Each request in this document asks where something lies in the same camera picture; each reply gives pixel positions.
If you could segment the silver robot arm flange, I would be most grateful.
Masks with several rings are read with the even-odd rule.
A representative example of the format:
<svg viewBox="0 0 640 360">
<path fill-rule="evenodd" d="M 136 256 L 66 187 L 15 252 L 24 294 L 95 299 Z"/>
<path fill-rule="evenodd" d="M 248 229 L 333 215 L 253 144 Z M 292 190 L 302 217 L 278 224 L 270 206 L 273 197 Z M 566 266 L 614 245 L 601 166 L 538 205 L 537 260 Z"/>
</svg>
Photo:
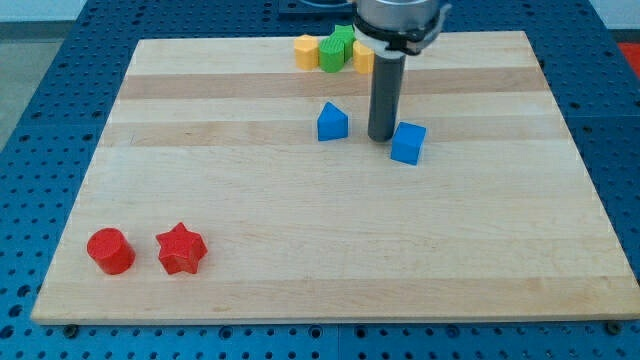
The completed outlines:
<svg viewBox="0 0 640 360">
<path fill-rule="evenodd" d="M 440 0 L 355 1 L 355 38 L 380 57 L 419 55 L 441 33 L 452 5 Z"/>
</svg>

